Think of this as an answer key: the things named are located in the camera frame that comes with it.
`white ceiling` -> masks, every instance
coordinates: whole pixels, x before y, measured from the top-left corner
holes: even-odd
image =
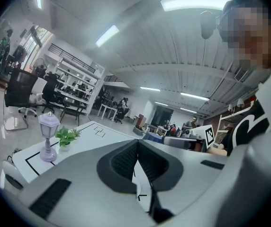
[[[251,87],[234,79],[238,65],[217,30],[208,40],[201,37],[199,15],[205,9],[164,12],[161,0],[43,0],[40,10],[36,0],[19,1],[30,21],[84,52],[131,88],[161,89],[151,94],[154,101],[207,117],[258,85],[256,77]],[[112,25],[120,32],[98,48],[95,42]],[[210,101],[204,104],[180,92]]]

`green plant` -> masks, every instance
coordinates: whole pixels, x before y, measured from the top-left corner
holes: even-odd
[[[80,137],[81,131],[73,129],[70,132],[64,126],[55,133],[55,137],[60,139],[60,147],[70,144],[77,137]]]

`standing fan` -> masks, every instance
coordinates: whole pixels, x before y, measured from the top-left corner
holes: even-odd
[[[47,69],[47,66],[46,66],[46,64],[45,64],[45,61],[44,61],[42,58],[39,58],[39,59],[35,60],[35,62],[32,63],[32,64],[30,65],[29,68],[30,68],[32,71],[35,71],[36,68],[37,68],[38,66],[40,66],[40,65],[43,65],[43,66],[44,66],[44,69]]]

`floor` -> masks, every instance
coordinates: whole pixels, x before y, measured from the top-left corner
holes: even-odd
[[[29,125],[29,128],[27,130],[22,131],[15,131],[15,132],[7,132],[4,129],[4,122],[3,122],[3,98],[4,98],[4,89],[0,88],[0,174],[2,171],[2,161],[7,159],[8,156],[12,154],[15,148],[25,149],[33,144],[42,142],[44,139],[41,136],[41,131],[39,128],[38,118],[35,118],[32,113],[30,112],[27,116],[27,122]],[[37,108],[38,115],[41,115],[42,107]],[[55,109],[55,115],[60,118],[61,114],[60,109]],[[18,113],[18,109],[16,107],[9,107],[5,108],[5,117],[8,115],[14,115],[22,117],[23,114]],[[92,110],[92,113],[88,116],[81,115],[80,116],[80,125],[90,122],[90,121],[96,121],[98,123],[101,123],[107,127],[113,128],[117,131],[120,131],[122,133],[128,134],[133,137],[140,138],[138,135],[133,133],[132,129],[134,125],[127,122],[126,120],[123,121],[123,124],[120,124],[120,122],[115,123],[112,122],[110,119],[107,118],[108,114],[104,115],[103,120],[100,119],[100,116],[98,117],[96,110]],[[76,127],[77,121],[73,116],[66,115],[62,120],[62,125],[66,128],[74,128]]]

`lamp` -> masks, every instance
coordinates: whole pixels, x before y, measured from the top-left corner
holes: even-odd
[[[238,99],[237,106],[242,110],[242,107],[243,107],[244,105],[245,105],[245,104],[244,104],[244,100],[241,99],[241,98],[239,98],[239,99]]]
[[[55,132],[61,123],[52,112],[48,112],[39,116],[39,124],[42,136],[46,138],[45,147],[40,151],[40,157],[43,161],[54,161],[57,155],[55,149],[50,147],[49,139],[55,136]]]
[[[228,105],[228,111],[230,112],[229,114],[231,114],[232,109],[233,109],[232,105],[231,104]]]

